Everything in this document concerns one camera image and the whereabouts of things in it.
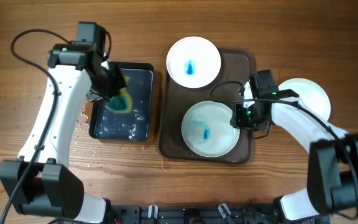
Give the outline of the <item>pale blue rimmed plate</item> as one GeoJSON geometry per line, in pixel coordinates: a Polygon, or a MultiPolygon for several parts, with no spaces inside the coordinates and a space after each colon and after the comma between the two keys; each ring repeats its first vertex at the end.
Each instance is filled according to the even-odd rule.
{"type": "Polygon", "coordinates": [[[214,158],[230,152],[240,130],[230,125],[232,110],[223,103],[202,101],[184,115],[181,134],[186,145],[199,156],[214,158]]]}

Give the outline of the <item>green yellow sponge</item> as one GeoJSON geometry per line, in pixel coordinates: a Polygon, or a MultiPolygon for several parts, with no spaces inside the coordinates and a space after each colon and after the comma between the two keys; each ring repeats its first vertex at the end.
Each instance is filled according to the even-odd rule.
{"type": "Polygon", "coordinates": [[[133,99],[129,94],[127,87],[120,89],[120,94],[114,96],[104,107],[117,114],[130,113],[133,108],[133,99]]]}

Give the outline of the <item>white plate blue stain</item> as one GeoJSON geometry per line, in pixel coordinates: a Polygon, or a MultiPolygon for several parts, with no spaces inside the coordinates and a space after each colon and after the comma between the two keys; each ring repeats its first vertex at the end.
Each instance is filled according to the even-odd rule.
{"type": "Polygon", "coordinates": [[[218,48],[211,41],[197,36],[175,42],[166,59],[170,78],[185,88],[209,85],[218,76],[221,65],[218,48]]]}

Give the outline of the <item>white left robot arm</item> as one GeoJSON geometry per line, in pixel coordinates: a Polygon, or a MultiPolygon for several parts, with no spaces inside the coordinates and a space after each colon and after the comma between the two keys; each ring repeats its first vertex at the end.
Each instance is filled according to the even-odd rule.
{"type": "Polygon", "coordinates": [[[10,208],[22,215],[51,217],[55,222],[109,223],[111,204],[85,192],[69,166],[70,144],[85,96],[111,100],[125,87],[117,63],[108,60],[109,32],[95,22],[80,22],[74,40],[63,39],[48,53],[47,87],[34,127],[14,160],[0,167],[8,194],[1,215],[10,208]]]}

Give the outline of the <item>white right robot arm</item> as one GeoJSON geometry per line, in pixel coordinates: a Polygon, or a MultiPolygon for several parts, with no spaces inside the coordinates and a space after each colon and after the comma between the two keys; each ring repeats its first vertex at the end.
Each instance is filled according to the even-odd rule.
{"type": "Polygon", "coordinates": [[[252,74],[238,89],[231,126],[253,131],[277,125],[308,153],[306,188],[278,199],[287,222],[355,208],[358,218],[358,133],[349,134],[310,110],[293,90],[279,90],[270,70],[252,74]]]}

